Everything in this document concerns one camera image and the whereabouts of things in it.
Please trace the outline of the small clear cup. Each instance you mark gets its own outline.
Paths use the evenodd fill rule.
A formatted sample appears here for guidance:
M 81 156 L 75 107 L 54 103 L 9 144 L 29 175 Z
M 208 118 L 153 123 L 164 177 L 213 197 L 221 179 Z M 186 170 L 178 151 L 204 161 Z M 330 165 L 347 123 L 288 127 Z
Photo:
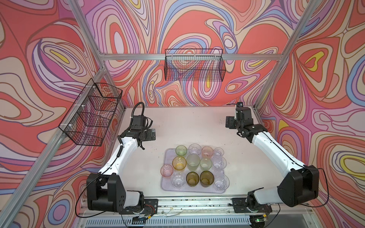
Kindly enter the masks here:
M 213 155 L 217 157 L 222 157 L 224 156 L 224 150 L 220 147 L 217 147 L 213 150 Z

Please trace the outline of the amber yellow cup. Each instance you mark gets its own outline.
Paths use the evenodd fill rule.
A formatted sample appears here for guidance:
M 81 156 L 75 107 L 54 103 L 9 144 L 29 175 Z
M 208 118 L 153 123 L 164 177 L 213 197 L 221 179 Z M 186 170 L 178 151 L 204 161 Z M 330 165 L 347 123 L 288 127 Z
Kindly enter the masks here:
M 182 156 L 177 156 L 172 161 L 172 166 L 176 171 L 184 171 L 187 161 Z

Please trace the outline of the pink cup back row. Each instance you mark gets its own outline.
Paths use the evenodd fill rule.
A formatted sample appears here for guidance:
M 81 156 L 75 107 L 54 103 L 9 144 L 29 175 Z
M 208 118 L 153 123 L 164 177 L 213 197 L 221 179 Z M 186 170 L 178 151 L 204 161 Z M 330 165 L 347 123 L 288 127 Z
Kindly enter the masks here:
M 202 148 L 202 157 L 203 158 L 211 158 L 214 154 L 214 149 L 210 146 L 204 146 Z

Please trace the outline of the clear cup front row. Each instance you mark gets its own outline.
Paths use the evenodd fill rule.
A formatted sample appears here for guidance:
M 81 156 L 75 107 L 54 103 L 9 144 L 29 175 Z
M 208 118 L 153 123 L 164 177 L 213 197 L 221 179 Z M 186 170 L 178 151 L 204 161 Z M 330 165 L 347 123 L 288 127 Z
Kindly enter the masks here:
M 202 147 L 197 143 L 193 143 L 188 147 L 188 152 L 190 154 L 195 154 L 195 155 L 201 156 Z

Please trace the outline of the clear cup row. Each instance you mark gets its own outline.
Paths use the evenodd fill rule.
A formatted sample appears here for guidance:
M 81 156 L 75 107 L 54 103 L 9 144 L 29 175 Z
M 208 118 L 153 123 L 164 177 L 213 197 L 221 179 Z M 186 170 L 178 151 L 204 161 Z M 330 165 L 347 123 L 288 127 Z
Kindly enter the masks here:
M 174 172 L 171 176 L 171 184 L 174 188 L 181 188 L 185 185 L 185 177 L 182 172 Z
M 195 155 L 201 156 L 202 147 L 197 143 L 193 143 L 188 147 L 188 152 L 190 154 L 195 154 Z

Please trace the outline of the pale yellow textured cup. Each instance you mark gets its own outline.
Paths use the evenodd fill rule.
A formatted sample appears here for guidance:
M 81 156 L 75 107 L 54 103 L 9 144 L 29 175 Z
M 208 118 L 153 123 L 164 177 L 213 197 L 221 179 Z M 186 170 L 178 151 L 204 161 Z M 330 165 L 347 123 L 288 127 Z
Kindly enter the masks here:
M 200 157 L 197 154 L 190 154 L 186 158 L 187 167 L 190 171 L 196 171 L 200 165 Z

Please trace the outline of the pale green textured cup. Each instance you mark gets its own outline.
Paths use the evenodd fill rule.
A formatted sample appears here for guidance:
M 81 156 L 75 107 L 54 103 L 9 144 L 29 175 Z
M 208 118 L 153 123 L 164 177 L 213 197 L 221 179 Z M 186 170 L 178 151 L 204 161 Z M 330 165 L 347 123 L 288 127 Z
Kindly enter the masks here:
M 211 169 L 213 163 L 210 158 L 202 158 L 200 160 L 200 167 L 204 171 L 208 171 Z

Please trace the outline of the large clear cup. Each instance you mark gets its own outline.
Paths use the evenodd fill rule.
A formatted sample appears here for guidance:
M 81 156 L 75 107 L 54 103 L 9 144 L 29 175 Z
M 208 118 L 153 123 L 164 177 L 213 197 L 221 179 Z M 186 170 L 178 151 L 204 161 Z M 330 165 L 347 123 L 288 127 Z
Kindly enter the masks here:
M 214 187 L 219 192 L 227 190 L 230 187 L 229 178 L 224 174 L 215 177 Z

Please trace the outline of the brown olive textured cup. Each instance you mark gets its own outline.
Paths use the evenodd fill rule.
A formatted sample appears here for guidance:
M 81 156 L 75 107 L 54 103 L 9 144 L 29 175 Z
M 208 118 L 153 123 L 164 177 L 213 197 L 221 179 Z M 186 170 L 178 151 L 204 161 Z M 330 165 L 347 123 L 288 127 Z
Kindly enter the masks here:
M 210 171 L 203 171 L 200 174 L 200 183 L 204 188 L 211 186 L 214 183 L 214 174 Z

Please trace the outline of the clear cup back row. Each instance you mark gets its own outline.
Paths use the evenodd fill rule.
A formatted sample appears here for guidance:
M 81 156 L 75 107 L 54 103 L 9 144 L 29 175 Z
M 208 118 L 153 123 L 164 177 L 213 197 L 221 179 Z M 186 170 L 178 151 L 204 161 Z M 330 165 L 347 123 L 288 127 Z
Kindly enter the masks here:
M 174 172 L 171 176 L 171 184 L 174 188 L 181 188 L 185 185 L 185 177 L 182 172 Z

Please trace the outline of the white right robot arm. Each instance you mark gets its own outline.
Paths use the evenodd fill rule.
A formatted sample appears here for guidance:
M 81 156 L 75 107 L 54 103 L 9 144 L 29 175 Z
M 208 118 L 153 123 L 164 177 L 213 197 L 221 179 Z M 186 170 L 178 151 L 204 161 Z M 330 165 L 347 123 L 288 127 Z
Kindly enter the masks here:
M 258 147 L 280 171 L 283 180 L 269 189 L 248 192 L 246 207 L 258 211 L 267 204 L 283 203 L 289 207 L 302 205 L 318 197 L 319 169 L 307 166 L 287 152 L 262 124 L 255 124 L 251 110 L 241 102 L 235 104 L 235 115 L 226 117 L 226 128 Z

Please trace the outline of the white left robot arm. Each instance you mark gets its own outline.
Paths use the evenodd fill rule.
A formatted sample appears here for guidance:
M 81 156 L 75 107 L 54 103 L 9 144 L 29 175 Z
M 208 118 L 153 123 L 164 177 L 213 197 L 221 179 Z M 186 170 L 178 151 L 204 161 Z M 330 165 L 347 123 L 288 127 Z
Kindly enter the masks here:
M 146 205 L 141 191 L 124 188 L 121 174 L 130 155 L 141 143 L 156 140 L 156 130 L 125 130 L 117 137 L 119 145 L 98 173 L 86 180 L 87 208 L 91 211 L 141 213 Z

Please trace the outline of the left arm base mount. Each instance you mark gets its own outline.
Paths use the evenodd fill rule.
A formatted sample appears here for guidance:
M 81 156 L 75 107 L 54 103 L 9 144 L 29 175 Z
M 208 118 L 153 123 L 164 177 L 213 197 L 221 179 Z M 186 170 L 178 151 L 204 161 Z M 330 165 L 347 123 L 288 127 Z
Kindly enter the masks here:
M 137 206 L 123 208 L 121 215 L 152 216 L 158 212 L 158 199 L 144 199 Z

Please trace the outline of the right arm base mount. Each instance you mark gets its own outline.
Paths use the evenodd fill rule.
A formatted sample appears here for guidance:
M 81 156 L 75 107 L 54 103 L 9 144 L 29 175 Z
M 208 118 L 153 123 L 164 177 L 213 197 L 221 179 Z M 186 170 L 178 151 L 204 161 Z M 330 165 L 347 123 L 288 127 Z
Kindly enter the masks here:
M 252 197 L 232 198 L 230 206 L 235 213 L 272 213 L 272 207 L 269 204 L 258 204 Z

